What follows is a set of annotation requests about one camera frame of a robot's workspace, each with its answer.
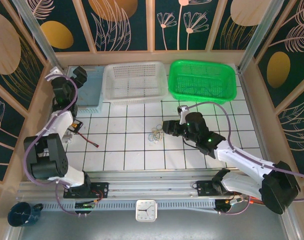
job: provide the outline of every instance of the green plastic basket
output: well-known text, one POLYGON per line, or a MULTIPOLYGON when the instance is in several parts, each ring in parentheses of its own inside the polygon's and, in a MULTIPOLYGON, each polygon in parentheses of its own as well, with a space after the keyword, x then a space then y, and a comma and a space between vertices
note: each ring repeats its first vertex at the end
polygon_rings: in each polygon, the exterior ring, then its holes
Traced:
POLYGON ((221 63, 177 60, 171 64, 168 89, 177 100, 224 104, 236 97, 235 72, 221 63))

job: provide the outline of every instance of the blue mug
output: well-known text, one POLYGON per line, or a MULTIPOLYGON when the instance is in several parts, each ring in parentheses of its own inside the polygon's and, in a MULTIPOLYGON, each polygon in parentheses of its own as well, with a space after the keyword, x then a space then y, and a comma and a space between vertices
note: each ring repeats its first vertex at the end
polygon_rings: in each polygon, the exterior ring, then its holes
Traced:
POLYGON ((8 223, 13 227, 34 225, 40 218, 43 207, 41 203, 32 206, 27 202, 19 202, 8 213, 8 223))

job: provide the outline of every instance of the mug handle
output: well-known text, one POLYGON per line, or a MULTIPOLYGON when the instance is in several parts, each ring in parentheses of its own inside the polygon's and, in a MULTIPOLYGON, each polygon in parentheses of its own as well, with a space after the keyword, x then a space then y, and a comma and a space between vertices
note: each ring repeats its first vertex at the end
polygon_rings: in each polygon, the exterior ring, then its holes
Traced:
POLYGON ((36 204, 34 207, 35 211, 41 211, 44 208, 44 205, 42 203, 36 204))

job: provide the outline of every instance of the white grid tile floor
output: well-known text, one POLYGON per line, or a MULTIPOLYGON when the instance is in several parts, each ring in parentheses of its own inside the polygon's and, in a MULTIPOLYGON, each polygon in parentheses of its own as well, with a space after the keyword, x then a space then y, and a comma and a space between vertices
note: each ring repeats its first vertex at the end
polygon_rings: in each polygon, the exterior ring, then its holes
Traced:
MULTIPOLYGON (((231 140, 235 146, 261 158, 237 75, 236 83, 235 100, 222 105, 231 121, 231 140)), ((149 141, 152 128, 161 125, 162 121, 179 119, 179 105, 193 104, 195 102, 177 101, 169 93, 162 102, 134 105, 112 105, 105 102, 101 113, 79 114, 77 119, 84 123, 80 133, 99 147, 96 148, 81 136, 74 135, 72 143, 65 146, 69 163, 74 168, 87 172, 232 168, 233 166, 204 156, 198 150, 183 144, 181 137, 165 135, 157 143, 149 141)), ((211 131, 227 137, 227 120, 220 108, 204 104, 192 110, 203 114, 211 131)))

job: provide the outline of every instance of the clock face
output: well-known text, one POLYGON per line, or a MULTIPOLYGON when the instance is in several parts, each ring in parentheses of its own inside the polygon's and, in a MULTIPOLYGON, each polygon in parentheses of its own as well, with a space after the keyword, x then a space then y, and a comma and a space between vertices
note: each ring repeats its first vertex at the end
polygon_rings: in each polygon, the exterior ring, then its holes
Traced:
POLYGON ((136 202, 136 220, 153 222, 157 218, 157 203, 154 200, 138 200, 136 202))

